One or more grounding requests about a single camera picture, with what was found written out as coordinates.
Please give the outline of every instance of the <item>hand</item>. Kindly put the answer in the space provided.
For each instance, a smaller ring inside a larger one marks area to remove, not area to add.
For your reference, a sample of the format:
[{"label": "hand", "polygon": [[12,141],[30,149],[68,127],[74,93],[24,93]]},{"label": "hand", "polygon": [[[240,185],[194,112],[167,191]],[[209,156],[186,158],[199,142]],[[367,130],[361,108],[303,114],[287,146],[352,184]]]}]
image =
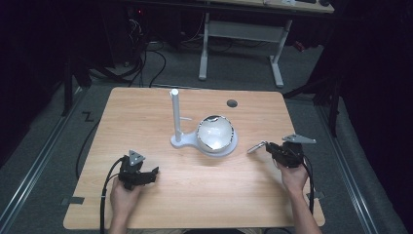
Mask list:
[{"label": "hand", "polygon": [[142,188],[143,186],[136,186],[129,191],[117,176],[113,179],[110,193],[113,216],[109,233],[126,233],[128,219],[136,206]]},{"label": "hand", "polygon": [[277,163],[278,168],[282,171],[282,183],[289,195],[302,195],[304,185],[306,184],[308,174],[303,165],[298,168],[286,168]]}]

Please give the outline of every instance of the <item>dark background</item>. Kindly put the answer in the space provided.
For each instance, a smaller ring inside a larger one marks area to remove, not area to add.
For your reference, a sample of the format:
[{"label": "dark background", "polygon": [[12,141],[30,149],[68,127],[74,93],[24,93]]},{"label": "dark background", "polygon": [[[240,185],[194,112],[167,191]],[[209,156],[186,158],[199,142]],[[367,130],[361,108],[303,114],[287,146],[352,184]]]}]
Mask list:
[{"label": "dark background", "polygon": [[[101,66],[113,66],[131,60],[132,45],[124,43],[129,25],[121,6],[46,0],[0,4],[0,165],[4,165],[63,80],[64,64],[73,53]],[[413,184],[409,153],[412,3],[351,0],[332,4],[336,16],[365,16],[363,23],[331,26],[299,20],[293,24],[287,44],[299,41],[305,47],[325,46],[309,83],[334,74],[337,58],[350,53],[347,64],[341,66],[346,69],[340,70],[341,96],[368,161],[406,228],[413,232],[409,196]],[[183,39],[180,32],[192,35],[198,26],[194,21],[200,17],[200,13],[168,10],[145,14],[148,28],[155,28],[149,33],[176,47]]]}]

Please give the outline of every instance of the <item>white desk leg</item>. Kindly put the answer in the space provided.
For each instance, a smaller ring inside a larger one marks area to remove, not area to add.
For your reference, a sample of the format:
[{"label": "white desk leg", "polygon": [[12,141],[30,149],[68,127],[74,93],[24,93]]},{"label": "white desk leg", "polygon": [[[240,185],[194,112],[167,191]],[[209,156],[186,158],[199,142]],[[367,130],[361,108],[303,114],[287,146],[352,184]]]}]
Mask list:
[{"label": "white desk leg", "polygon": [[204,29],[204,46],[203,53],[201,54],[201,64],[200,64],[200,80],[207,79],[207,39],[209,34],[209,13],[206,13],[206,22]]},{"label": "white desk leg", "polygon": [[282,75],[280,74],[279,68],[279,58],[282,54],[282,48],[285,44],[286,37],[288,36],[289,28],[291,27],[292,20],[288,20],[285,24],[285,28],[282,31],[282,38],[277,47],[277,52],[274,56],[270,56],[271,67],[273,68],[273,75],[276,80],[276,86],[279,88],[283,87]]}]

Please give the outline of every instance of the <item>table top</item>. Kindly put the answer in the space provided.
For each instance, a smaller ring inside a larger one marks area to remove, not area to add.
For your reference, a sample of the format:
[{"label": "table top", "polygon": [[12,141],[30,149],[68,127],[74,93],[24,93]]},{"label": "table top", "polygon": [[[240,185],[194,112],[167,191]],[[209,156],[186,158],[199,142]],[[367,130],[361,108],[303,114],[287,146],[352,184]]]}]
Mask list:
[{"label": "table top", "polygon": [[314,13],[333,13],[334,8],[330,5],[323,7],[319,0],[316,3],[305,3],[296,1],[294,5],[283,3],[282,0],[267,0],[264,4],[263,0],[209,0],[215,3],[228,3],[228,4],[239,4],[246,6],[256,6],[256,7],[269,7],[285,10],[303,11],[303,12],[314,12]]},{"label": "table top", "polygon": [[[231,228],[292,226],[290,203],[264,148],[246,151],[261,140],[282,144],[294,133],[280,93],[179,90],[181,130],[190,133],[209,115],[227,117],[238,135],[235,150],[212,158],[193,147],[174,148],[172,103],[167,89],[115,88],[107,102],[64,219],[68,229],[98,229],[100,194],[109,169],[134,149],[146,157],[141,169],[159,167],[155,183],[145,186],[129,228]],[[237,107],[229,107],[233,99]],[[108,196],[112,182],[108,184]],[[310,191],[307,182],[304,192]],[[106,199],[105,226],[111,219]],[[318,225],[325,220],[315,201]]]}]

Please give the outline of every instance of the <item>white metal stand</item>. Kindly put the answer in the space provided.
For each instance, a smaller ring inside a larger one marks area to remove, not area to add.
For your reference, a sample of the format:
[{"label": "white metal stand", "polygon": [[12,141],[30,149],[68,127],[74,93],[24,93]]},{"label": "white metal stand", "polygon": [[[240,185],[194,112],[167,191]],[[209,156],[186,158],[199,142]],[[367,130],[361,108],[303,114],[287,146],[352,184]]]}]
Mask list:
[{"label": "white metal stand", "polygon": [[170,138],[170,143],[175,148],[181,148],[185,146],[191,146],[198,149],[200,152],[204,153],[207,156],[211,157],[224,157],[230,154],[237,146],[238,143],[238,135],[237,132],[234,130],[234,135],[231,143],[222,151],[219,152],[207,152],[203,150],[198,141],[197,141],[197,133],[196,131],[190,134],[182,133],[180,129],[180,113],[179,113],[179,91],[177,89],[173,89],[170,91],[170,97],[172,99],[172,109],[173,109],[173,123],[175,128],[175,134]]},{"label": "white metal stand", "polygon": [[277,50],[273,56],[270,56],[270,63],[273,68],[273,75],[276,85],[283,87],[282,76],[279,68],[279,58],[282,54],[286,37],[292,20],[288,20],[285,27],[274,27],[265,25],[255,25],[228,21],[209,20],[209,13],[206,13],[205,30],[204,30],[204,47],[201,54],[200,80],[207,78],[207,42],[209,36],[227,37],[234,39],[244,39],[251,41],[265,41],[278,43]]}]

